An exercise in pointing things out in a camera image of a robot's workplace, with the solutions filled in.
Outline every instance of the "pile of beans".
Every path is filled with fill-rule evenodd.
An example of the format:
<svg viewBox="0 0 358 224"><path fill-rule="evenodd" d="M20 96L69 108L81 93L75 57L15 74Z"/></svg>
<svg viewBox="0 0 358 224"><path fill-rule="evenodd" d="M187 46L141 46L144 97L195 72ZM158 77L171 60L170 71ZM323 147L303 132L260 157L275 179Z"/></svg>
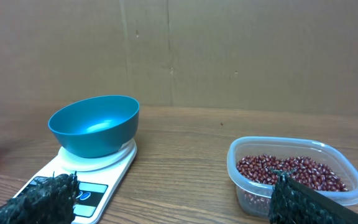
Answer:
<svg viewBox="0 0 358 224"><path fill-rule="evenodd" d="M261 184L274 185L278 176L272 170L279 170L290 173L292 179L313 190L348 191L341 178L327 164L317 163L310 157L279 159L266 154L245 156L238 161L236 167L241 175ZM265 213L269 211L270 199L244 191L244 198L240 198L240 203Z"/></svg>

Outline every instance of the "container filled with beans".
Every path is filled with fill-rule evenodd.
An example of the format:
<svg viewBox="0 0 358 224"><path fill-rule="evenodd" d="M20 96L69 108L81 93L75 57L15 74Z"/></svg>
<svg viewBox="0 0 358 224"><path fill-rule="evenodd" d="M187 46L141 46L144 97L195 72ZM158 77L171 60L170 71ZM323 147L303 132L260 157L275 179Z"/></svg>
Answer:
<svg viewBox="0 0 358 224"><path fill-rule="evenodd" d="M340 203L358 203L358 171L324 143L290 138L243 137L227 154L227 171L236 184L242 209L267 217L277 172Z"/></svg>

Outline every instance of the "blue button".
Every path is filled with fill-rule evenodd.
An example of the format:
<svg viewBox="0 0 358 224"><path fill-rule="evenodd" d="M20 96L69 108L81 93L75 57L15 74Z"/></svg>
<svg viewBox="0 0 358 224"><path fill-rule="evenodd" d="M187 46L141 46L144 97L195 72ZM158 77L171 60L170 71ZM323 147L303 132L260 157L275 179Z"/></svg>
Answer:
<svg viewBox="0 0 358 224"><path fill-rule="evenodd" d="M80 196L82 196L82 191L80 191L80 193L78 194L78 196L76 198L79 198Z"/></svg>
<svg viewBox="0 0 358 224"><path fill-rule="evenodd" d="M91 196L91 192L87 192L80 197L80 200L86 200Z"/></svg>

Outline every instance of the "scale platform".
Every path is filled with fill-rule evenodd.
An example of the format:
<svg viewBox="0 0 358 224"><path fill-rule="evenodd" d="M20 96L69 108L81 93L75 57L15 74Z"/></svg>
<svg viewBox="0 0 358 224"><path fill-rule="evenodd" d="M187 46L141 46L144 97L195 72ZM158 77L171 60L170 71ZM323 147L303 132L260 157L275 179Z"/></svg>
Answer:
<svg viewBox="0 0 358 224"><path fill-rule="evenodd" d="M60 174L73 174L77 171L80 181L78 203L74 207L74 224L97 223L114 191L131 166L137 152L135 140L123 144L111 155L99 158L82 158L68 152L63 147L58 155L36 173L23 188L15 194L18 197L36 186L35 180L43 180Z"/></svg>

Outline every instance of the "scale display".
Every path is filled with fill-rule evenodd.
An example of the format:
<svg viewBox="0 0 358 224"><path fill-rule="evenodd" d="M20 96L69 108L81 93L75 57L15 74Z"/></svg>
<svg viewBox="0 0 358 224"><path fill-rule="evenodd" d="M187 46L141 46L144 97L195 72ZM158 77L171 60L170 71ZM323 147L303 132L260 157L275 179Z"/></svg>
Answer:
<svg viewBox="0 0 358 224"><path fill-rule="evenodd" d="M31 188L37 185L37 182L43 182L47 177L34 177L33 180L17 195L20 197ZM80 192L77 196L77 204L74 206L76 216L89 218L98 207L100 201L106 193L108 185L80 182Z"/></svg>

